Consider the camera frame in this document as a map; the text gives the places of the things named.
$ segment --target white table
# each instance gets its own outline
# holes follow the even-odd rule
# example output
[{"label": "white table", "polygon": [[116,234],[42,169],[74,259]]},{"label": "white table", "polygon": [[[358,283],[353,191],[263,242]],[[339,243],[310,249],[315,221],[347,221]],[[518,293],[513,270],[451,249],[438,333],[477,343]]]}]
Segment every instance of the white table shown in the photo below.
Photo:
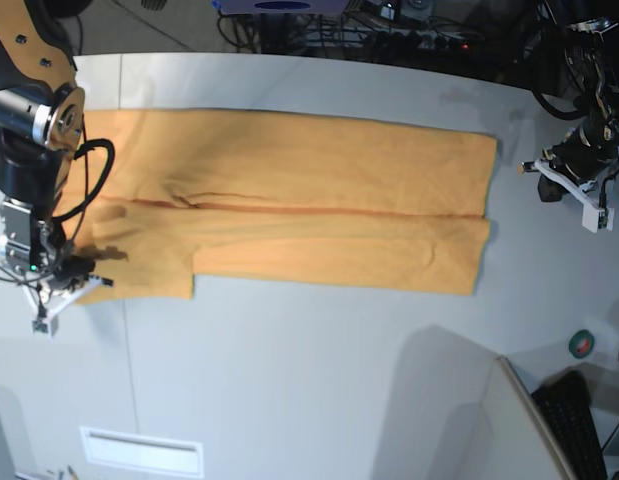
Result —
[{"label": "white table", "polygon": [[[0,285],[0,412],[19,467],[70,459],[103,474],[82,460],[77,427],[88,425],[201,441],[213,479],[387,478],[430,461],[449,412],[480,398],[472,385],[496,354],[535,388],[575,363],[567,343],[588,328],[590,368],[604,378],[617,370],[619,208],[613,232],[592,234],[575,201],[542,204],[537,177],[519,176],[518,164],[569,126],[529,92],[293,57],[107,55],[78,65],[88,109],[278,110],[494,135],[492,233],[472,296],[200,276],[193,301],[75,307],[53,343],[30,334],[20,293]],[[440,405],[441,395],[455,400]],[[613,417],[596,419],[606,437]],[[419,478],[427,472],[436,473]]]}]

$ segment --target table surface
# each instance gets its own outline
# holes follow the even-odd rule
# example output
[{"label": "table surface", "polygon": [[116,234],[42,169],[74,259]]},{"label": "table surface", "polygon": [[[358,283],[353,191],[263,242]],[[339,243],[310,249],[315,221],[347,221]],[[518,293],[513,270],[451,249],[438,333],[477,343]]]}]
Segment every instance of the table surface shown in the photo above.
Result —
[{"label": "table surface", "polygon": [[[263,439],[254,432],[270,428],[281,416],[288,422],[304,419],[302,431],[313,440],[301,444],[304,454],[291,457],[306,463],[313,458],[306,451],[316,458],[327,455],[317,446],[321,432],[311,427],[327,415],[347,431],[335,433],[334,442],[351,442],[354,457],[372,459],[345,468],[327,455],[324,461],[337,467],[308,469],[300,478],[376,477],[383,465],[379,445],[391,436],[387,425],[400,423],[385,408],[422,401],[399,394],[393,403],[395,384],[402,377],[415,382],[405,372],[423,359],[444,364],[441,372],[451,375],[472,358],[483,359],[484,366],[486,359],[504,354],[533,388],[575,363],[567,343],[587,328],[597,340],[587,365],[600,378],[612,375],[619,382],[619,197],[613,199],[618,207],[614,231],[598,234],[581,226],[581,209],[573,199],[551,205],[539,201],[537,177],[520,176],[517,166],[558,143],[569,124],[546,114],[529,92],[424,71],[295,57],[105,55],[79,58],[78,66],[91,110],[273,110],[493,135],[499,146],[486,208],[492,232],[471,296],[199,276],[192,301],[138,299],[75,307],[51,344],[31,336],[20,293],[0,285],[0,410],[12,451],[21,450],[15,455],[18,465],[62,464],[64,457],[45,444],[52,429],[66,433],[64,452],[79,456],[80,445],[69,440],[77,423],[176,438],[213,432],[214,441],[252,451],[253,442],[266,444],[268,438],[275,450],[287,436],[276,430]],[[426,339],[435,339],[439,348],[429,352]],[[418,353],[423,349],[429,353]],[[23,372],[25,358],[50,372]],[[458,385],[469,389],[487,371],[481,367],[457,379]],[[80,391],[82,403],[63,410],[64,420],[47,418],[45,407],[58,409],[58,398],[51,395],[42,406],[33,398],[40,392],[47,397],[50,389],[63,395]],[[338,399],[323,398],[334,390]],[[96,406],[105,391],[105,405]],[[353,415],[351,408],[362,408],[361,395],[367,406],[343,420],[343,412]],[[254,420],[263,415],[264,420]],[[613,417],[596,417],[604,437]],[[20,449],[23,442],[30,448]],[[263,462],[262,456],[275,453],[264,445],[255,450]],[[235,450],[226,445],[212,448],[209,458],[218,478],[248,476],[213,470],[214,461],[235,462]],[[289,468],[280,471],[281,478],[293,473]]]}]

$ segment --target orange towel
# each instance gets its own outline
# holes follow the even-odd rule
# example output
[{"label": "orange towel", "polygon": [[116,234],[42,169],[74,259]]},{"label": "orange towel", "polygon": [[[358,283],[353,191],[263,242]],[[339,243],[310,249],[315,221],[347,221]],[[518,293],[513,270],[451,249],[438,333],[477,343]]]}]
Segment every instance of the orange towel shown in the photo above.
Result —
[{"label": "orange towel", "polygon": [[[116,165],[78,245],[113,278],[90,300],[188,298],[192,275],[470,294],[496,142],[366,120],[103,111]],[[92,184],[104,152],[89,156]],[[58,212],[80,201],[72,169]],[[68,222],[71,232],[75,220]]]}]

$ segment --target yellow cloth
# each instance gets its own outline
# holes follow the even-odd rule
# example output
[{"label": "yellow cloth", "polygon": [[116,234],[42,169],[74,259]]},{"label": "yellow cloth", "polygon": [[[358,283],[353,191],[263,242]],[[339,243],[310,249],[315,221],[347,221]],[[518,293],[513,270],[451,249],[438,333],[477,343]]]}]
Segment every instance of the yellow cloth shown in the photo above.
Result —
[{"label": "yellow cloth", "polygon": [[[78,236],[116,281],[90,301],[189,298],[194,273],[473,290],[493,138],[223,110],[88,112],[86,126],[117,150]],[[104,158],[89,155],[92,185]],[[82,195],[76,162],[57,211]]]}]

